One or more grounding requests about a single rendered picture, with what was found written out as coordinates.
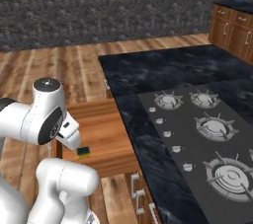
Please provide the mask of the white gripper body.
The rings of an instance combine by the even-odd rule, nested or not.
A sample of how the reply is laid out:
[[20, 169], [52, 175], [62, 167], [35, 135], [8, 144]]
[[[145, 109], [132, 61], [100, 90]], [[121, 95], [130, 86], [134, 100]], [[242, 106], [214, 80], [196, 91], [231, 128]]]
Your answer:
[[81, 144], [81, 135], [78, 130], [74, 132], [58, 132], [55, 138], [70, 150], [76, 150]]

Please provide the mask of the yellow green sponge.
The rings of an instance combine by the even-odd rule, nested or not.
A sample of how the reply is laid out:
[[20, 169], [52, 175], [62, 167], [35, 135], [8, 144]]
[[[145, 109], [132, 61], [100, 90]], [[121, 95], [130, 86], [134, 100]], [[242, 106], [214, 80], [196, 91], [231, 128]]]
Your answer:
[[90, 148], [88, 146], [80, 147], [77, 149], [77, 156], [79, 158], [87, 158], [91, 155]]

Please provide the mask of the wooden cabinet front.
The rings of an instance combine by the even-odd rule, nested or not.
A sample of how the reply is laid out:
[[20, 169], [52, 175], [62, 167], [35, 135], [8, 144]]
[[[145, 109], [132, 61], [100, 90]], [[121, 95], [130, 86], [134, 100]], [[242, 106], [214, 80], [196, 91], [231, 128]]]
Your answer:
[[[144, 191], [145, 191], [145, 196], [142, 196], [139, 200], [140, 206], [144, 208], [144, 214], [136, 215], [136, 213], [135, 213], [136, 199], [130, 197], [132, 205], [133, 205], [133, 210], [134, 210], [134, 213], [135, 213], [136, 218], [137, 218], [137, 222], [138, 222], [138, 224], [154, 224], [153, 220], [152, 220], [152, 217], [151, 217], [151, 214], [150, 214], [150, 211], [149, 211], [149, 207], [148, 207], [149, 203], [152, 203], [152, 202], [154, 203], [153, 198], [151, 196], [151, 193], [148, 189], [148, 186], [146, 184], [146, 181], [145, 181], [141, 171], [135, 171], [132, 174], [135, 174], [135, 173], [139, 173], [139, 189], [144, 189]], [[127, 187], [128, 187], [129, 195], [130, 195], [130, 176], [132, 174], [125, 174], [126, 184], [127, 184]], [[160, 217], [159, 217], [159, 214], [158, 214], [158, 210], [156, 209], [156, 205], [155, 205], [155, 210], [154, 211], [155, 211], [155, 215], [157, 217], [158, 223], [162, 224], [162, 222], [160, 220]]]

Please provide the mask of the grey gas hob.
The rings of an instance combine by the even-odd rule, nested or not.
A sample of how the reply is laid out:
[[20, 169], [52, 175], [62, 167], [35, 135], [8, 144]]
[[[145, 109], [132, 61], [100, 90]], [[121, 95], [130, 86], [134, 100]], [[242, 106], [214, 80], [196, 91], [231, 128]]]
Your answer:
[[[222, 87], [138, 96], [194, 198], [184, 214], [189, 224], [253, 224], [253, 125], [227, 103]], [[157, 118], [164, 122], [157, 124]], [[171, 137], [163, 131], [172, 131]], [[172, 146], [182, 149], [174, 153]], [[185, 172], [185, 163], [194, 169]]]

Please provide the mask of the wooden cupboard run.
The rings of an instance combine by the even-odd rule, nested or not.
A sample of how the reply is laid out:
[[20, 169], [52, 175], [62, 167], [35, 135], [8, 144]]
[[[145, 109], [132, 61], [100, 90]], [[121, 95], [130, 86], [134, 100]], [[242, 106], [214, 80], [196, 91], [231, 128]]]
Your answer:
[[209, 41], [253, 65], [253, 7], [214, 3]]

